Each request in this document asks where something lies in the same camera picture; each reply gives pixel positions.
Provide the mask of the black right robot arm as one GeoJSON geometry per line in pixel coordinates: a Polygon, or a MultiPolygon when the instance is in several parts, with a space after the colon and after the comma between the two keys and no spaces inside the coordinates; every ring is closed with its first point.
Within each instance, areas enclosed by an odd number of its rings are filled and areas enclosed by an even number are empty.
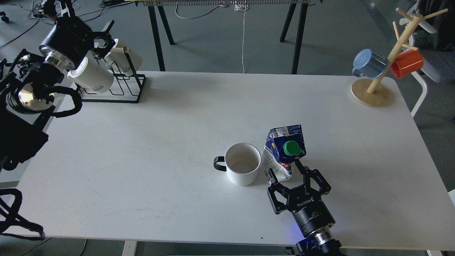
{"type": "Polygon", "coordinates": [[[335,220],[322,201],[321,196],[331,191],[331,186],[319,170],[295,162],[303,175],[303,184],[288,188],[278,182],[272,169],[266,171],[270,186],[268,197],[275,214],[288,210],[294,217],[304,239],[296,246],[299,256],[341,256],[341,243],[330,228],[335,220]]]}

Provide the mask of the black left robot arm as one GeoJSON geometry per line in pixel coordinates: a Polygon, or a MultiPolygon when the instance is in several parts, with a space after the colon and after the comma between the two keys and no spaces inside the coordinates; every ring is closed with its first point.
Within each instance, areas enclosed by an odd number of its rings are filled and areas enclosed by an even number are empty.
{"type": "Polygon", "coordinates": [[[50,117],[75,115],[80,94],[60,86],[64,71],[77,69],[88,52],[101,59],[114,47],[109,21],[93,31],[75,14],[70,0],[41,1],[39,13],[55,22],[39,46],[40,55],[21,50],[12,63],[1,61],[1,170],[14,170],[34,157],[48,141],[44,127],[50,117]]]}

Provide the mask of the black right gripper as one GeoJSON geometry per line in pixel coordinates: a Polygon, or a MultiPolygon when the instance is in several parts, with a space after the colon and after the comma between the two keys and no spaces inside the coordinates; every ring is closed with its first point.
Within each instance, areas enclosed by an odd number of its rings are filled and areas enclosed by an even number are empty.
{"type": "Polygon", "coordinates": [[[329,212],[321,196],[330,192],[331,186],[323,176],[315,177],[320,190],[310,185],[310,169],[303,166],[299,159],[294,164],[303,176],[304,183],[294,188],[282,185],[272,168],[267,170],[268,197],[275,214],[288,210],[304,235],[308,237],[320,228],[332,227],[335,220],[329,212]]]}

